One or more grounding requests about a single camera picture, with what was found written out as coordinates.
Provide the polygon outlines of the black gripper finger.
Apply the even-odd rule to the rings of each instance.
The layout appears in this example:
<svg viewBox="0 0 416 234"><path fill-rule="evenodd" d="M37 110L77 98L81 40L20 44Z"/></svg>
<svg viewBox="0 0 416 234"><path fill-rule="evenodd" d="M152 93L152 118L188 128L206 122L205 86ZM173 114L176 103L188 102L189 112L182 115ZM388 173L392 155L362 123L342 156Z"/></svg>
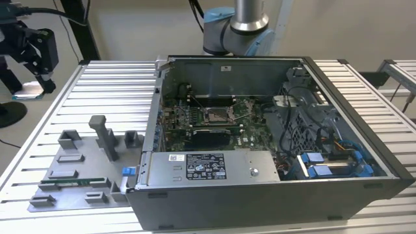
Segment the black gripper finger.
<svg viewBox="0 0 416 234"><path fill-rule="evenodd" d="M0 57L0 80L4 83L10 94L14 94L16 92L21 91L22 84L20 83L13 72L8 69L8 64L4 56Z"/></svg>
<svg viewBox="0 0 416 234"><path fill-rule="evenodd" d="M52 74L58 63L54 33L50 29L28 30L24 62L44 93L50 94L56 89Z"/></svg>

